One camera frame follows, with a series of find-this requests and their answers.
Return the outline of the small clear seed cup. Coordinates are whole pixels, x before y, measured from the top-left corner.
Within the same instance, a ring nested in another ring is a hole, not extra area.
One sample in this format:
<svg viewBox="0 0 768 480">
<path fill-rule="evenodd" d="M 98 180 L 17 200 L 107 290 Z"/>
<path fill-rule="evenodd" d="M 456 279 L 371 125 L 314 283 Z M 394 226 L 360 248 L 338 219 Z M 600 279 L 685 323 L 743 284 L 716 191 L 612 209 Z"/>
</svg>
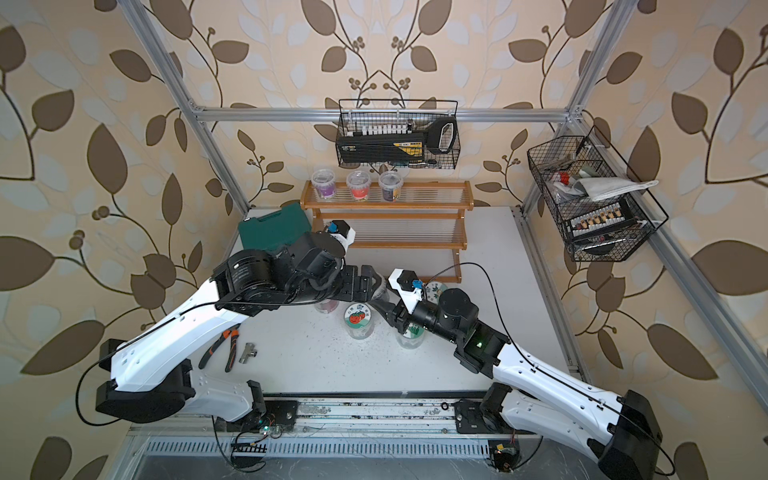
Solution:
<svg viewBox="0 0 768 480">
<path fill-rule="evenodd" d="M 400 196 L 403 183 L 404 179 L 397 171 L 387 171 L 382 173 L 378 180 L 382 199 L 386 202 L 397 201 Z"/>
</svg>

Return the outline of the red label seed cup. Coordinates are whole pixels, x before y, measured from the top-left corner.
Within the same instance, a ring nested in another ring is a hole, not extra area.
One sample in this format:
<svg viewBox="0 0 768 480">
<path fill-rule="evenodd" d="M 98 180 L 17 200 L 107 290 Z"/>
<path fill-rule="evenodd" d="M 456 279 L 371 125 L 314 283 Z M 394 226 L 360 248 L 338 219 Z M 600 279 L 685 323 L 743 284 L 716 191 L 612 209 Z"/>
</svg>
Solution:
<svg viewBox="0 0 768 480">
<path fill-rule="evenodd" d="M 355 170 L 346 177 L 347 188 L 356 201 L 366 201 L 370 194 L 371 177 L 368 172 Z"/>
</svg>

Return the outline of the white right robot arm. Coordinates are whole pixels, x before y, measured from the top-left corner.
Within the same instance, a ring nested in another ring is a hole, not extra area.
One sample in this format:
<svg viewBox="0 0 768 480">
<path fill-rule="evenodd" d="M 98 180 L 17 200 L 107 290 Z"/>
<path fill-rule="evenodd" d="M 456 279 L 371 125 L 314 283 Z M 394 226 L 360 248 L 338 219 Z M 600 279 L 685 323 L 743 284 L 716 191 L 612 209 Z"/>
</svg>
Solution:
<svg viewBox="0 0 768 480">
<path fill-rule="evenodd" d="M 376 299 L 370 305 L 399 332 L 420 326 L 453 343 L 462 366 L 509 387 L 501 411 L 508 425 L 580 451 L 610 479 L 658 476 L 662 432 L 642 394 L 603 390 L 552 368 L 482 322 L 458 288 L 443 292 L 437 303 L 406 291 L 398 303 Z"/>
</svg>

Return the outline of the flower lid seed jar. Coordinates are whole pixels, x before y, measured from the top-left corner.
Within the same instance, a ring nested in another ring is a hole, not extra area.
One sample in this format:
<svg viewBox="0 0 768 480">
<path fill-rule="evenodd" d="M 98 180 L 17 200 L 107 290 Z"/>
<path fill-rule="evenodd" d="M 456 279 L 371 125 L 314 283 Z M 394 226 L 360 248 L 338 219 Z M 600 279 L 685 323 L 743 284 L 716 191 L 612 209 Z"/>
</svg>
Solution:
<svg viewBox="0 0 768 480">
<path fill-rule="evenodd" d="M 325 300 L 314 305 L 316 310 L 322 314 L 330 314 L 339 306 L 338 300 Z"/>
</svg>

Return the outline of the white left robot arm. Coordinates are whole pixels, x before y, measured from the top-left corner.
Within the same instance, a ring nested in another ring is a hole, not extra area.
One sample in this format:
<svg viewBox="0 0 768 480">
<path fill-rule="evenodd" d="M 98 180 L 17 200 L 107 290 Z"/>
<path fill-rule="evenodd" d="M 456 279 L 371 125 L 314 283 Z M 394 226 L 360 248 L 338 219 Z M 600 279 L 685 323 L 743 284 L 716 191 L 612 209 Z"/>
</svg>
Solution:
<svg viewBox="0 0 768 480">
<path fill-rule="evenodd" d="M 130 341 L 110 339 L 98 366 L 109 379 L 95 409 L 113 422 L 152 423 L 179 413 L 227 422 L 265 412 L 258 382 L 209 378 L 189 357 L 264 311 L 326 300 L 366 303 L 383 280 L 369 265 L 345 261 L 354 234 L 306 232 L 272 251 L 243 249 L 220 264 L 183 304 Z"/>
</svg>

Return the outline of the purple label seed cup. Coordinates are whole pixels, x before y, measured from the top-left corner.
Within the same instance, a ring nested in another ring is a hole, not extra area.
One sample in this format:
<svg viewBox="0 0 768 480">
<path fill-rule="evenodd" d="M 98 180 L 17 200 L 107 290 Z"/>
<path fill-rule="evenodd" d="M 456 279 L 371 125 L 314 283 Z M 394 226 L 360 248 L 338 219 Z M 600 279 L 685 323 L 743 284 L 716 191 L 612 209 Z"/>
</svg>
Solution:
<svg viewBox="0 0 768 480">
<path fill-rule="evenodd" d="M 328 200 L 334 197 L 336 192 L 336 177 L 333 170 L 320 169 L 311 176 L 311 184 L 322 200 Z"/>
</svg>

